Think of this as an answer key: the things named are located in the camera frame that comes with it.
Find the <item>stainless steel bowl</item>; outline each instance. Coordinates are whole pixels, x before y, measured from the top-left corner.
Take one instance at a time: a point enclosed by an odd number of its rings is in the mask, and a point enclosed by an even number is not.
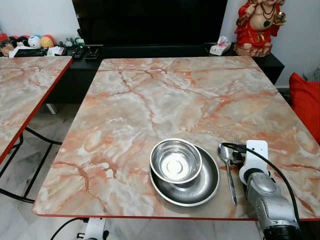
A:
[[[213,157],[202,147],[197,146],[202,156],[202,170],[194,180],[185,184],[162,181],[150,170],[152,185],[158,194],[168,202],[194,207],[208,202],[217,193],[220,185],[219,168]]]
[[[150,166],[161,180],[172,184],[185,184],[199,175],[202,157],[192,143],[169,138],[154,146],[150,154]]]

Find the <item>white tile floor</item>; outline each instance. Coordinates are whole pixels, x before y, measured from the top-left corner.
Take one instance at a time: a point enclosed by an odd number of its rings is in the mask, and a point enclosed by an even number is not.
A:
[[[29,124],[45,137],[62,141],[77,113],[79,105],[61,105],[52,115],[42,106]],[[41,160],[48,144],[28,132],[24,143],[0,179],[0,188],[22,194]],[[29,198],[34,199],[55,158],[58,146],[51,150],[47,161],[35,181]],[[32,205],[0,194],[0,240],[49,240],[61,224],[70,218],[40,217],[31,212]],[[107,240],[260,240],[255,222],[163,219],[107,219]],[[86,224],[74,221],[67,225],[55,240],[75,240],[84,232]]]

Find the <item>red cushion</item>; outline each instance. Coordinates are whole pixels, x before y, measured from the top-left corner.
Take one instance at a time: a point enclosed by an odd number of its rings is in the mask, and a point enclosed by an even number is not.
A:
[[[292,108],[315,140],[320,142],[320,82],[306,81],[297,73],[289,80]]]

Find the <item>marble table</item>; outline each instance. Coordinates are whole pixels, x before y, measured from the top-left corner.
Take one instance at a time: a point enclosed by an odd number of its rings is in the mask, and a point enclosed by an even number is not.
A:
[[[0,57],[0,164],[71,62],[70,56]]]
[[[39,191],[32,211],[51,217],[256,218],[232,168],[238,205],[218,159],[234,136],[265,140],[288,178],[302,219],[320,218],[320,148],[250,57],[105,59]],[[179,207],[149,177],[153,146],[182,138],[207,149],[221,176],[209,202]],[[270,169],[287,198],[283,181]]]

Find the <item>spoon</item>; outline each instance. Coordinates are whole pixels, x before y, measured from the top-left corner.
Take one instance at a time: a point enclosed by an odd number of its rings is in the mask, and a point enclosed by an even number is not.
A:
[[[226,172],[228,174],[229,189],[230,189],[232,201],[233,201],[233,204],[236,206],[237,205],[236,191],[235,191],[234,181],[232,180],[231,171],[229,167],[229,161],[232,157],[232,154],[229,151],[229,148],[219,144],[218,155],[220,159],[225,163]]]

